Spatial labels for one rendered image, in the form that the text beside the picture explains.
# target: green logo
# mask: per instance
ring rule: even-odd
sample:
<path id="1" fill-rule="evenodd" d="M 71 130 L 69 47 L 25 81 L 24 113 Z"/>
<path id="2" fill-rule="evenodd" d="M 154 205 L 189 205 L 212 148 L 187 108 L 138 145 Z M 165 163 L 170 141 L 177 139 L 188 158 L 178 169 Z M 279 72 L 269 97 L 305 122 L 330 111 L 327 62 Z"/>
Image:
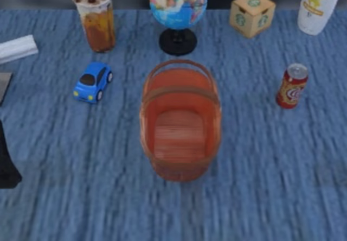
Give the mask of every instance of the green logo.
<path id="1" fill-rule="evenodd" d="M 249 0 L 248 5 L 251 7 L 258 7 L 260 5 L 260 0 Z"/>
<path id="2" fill-rule="evenodd" d="M 236 14 L 236 22 L 239 26 L 243 27 L 246 23 L 246 19 L 241 14 Z"/>
<path id="3" fill-rule="evenodd" d="M 264 26 L 268 20 L 268 16 L 267 15 L 264 15 L 261 17 L 261 19 L 259 19 L 258 21 L 258 28 L 261 28 L 262 26 Z"/>

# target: car windshield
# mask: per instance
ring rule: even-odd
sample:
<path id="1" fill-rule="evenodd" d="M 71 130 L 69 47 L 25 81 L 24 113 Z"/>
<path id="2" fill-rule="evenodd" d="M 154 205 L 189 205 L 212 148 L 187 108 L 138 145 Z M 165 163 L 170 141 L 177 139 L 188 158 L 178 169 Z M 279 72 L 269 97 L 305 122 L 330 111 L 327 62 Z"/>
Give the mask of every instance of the car windshield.
<path id="1" fill-rule="evenodd" d="M 84 85 L 94 85 L 95 77 L 91 74 L 84 74 L 82 75 L 80 82 Z"/>

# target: car window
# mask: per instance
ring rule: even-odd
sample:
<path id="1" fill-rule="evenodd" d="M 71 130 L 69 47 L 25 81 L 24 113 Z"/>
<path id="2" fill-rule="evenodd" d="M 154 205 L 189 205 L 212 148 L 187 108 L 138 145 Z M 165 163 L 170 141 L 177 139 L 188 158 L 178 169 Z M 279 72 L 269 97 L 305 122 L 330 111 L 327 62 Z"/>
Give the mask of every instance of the car window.
<path id="1" fill-rule="evenodd" d="M 99 83 L 99 82 L 101 81 L 101 78 L 102 78 L 102 76 L 104 75 L 105 71 L 106 71 L 106 67 L 104 67 L 103 69 L 101 69 L 101 71 L 100 71 L 99 74 L 98 74 L 98 81 L 97 81 L 97 83 Z"/>
<path id="2" fill-rule="evenodd" d="M 91 74 L 82 75 L 80 82 L 84 85 L 95 85 L 95 77 Z"/>

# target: can top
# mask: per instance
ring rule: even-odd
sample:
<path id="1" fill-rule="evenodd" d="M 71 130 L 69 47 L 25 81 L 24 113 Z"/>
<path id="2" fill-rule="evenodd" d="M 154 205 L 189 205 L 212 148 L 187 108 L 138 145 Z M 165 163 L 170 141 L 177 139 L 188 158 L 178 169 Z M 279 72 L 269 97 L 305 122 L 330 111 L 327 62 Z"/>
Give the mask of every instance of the can top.
<path id="1" fill-rule="evenodd" d="M 287 71 L 291 78 L 297 80 L 305 79 L 309 75 L 307 67 L 299 63 L 291 64 Z"/>

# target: toy car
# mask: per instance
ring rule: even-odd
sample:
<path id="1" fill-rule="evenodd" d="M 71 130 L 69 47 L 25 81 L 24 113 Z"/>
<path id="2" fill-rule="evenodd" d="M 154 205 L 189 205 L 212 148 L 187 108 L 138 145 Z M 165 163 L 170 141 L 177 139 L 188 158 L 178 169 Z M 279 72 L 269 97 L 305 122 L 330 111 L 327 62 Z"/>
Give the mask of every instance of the toy car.
<path id="1" fill-rule="evenodd" d="M 91 62 L 74 87 L 74 98 L 96 104 L 102 99 L 102 93 L 112 78 L 108 65 L 102 62 Z"/>

